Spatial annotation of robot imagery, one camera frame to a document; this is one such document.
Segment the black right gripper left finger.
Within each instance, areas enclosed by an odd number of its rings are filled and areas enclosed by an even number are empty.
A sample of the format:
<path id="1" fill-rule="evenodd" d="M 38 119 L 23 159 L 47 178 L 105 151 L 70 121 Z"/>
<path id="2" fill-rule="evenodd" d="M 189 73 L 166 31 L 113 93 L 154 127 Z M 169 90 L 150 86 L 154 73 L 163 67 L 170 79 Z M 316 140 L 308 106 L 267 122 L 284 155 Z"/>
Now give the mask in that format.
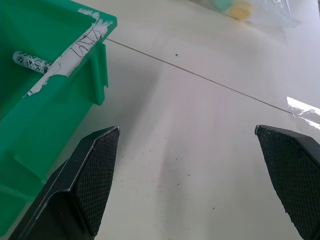
<path id="1" fill-rule="evenodd" d="M 119 137 L 119 127 L 112 126 L 82 138 L 9 239 L 93 240 L 111 191 Z"/>

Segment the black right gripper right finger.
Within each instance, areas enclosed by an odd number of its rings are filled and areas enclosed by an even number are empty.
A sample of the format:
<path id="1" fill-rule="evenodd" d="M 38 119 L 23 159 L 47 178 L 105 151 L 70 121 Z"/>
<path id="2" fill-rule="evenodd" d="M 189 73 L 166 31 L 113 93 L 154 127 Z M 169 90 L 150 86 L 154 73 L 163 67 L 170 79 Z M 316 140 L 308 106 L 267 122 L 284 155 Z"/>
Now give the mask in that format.
<path id="1" fill-rule="evenodd" d="M 285 212 L 304 240 L 320 238 L 320 145 L 292 130 L 254 130 L 268 174 Z"/>

